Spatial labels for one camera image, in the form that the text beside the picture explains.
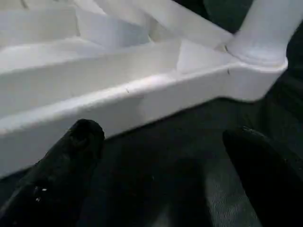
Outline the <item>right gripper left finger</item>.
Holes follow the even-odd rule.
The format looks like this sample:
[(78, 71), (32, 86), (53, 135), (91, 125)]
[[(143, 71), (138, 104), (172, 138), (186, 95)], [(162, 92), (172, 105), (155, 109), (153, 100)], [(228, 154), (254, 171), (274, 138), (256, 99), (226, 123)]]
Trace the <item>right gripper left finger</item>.
[(0, 208), (2, 227), (75, 227), (105, 133), (80, 119), (33, 165)]

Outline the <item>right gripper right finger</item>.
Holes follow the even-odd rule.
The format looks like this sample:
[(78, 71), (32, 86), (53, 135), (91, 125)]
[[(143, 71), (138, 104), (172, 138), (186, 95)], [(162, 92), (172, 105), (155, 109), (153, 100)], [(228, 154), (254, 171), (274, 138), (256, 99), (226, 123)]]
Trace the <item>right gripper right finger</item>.
[(223, 143), (262, 226), (301, 227), (303, 159), (247, 127), (224, 131)]

